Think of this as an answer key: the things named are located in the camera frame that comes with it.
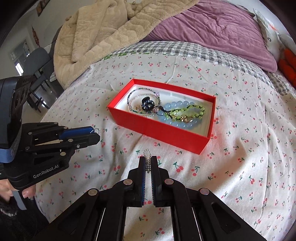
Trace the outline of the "left hand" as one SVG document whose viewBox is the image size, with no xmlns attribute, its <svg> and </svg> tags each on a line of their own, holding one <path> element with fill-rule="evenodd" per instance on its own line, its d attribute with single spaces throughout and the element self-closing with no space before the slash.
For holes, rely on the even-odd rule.
<svg viewBox="0 0 296 241">
<path fill-rule="evenodd" d="M 9 182 L 9 180 L 0 180 L 0 195 L 5 201 L 9 201 L 14 195 L 13 191 L 17 191 Z M 22 191 L 22 196 L 24 198 L 32 198 L 36 193 L 36 185 L 33 185 Z"/>
</svg>

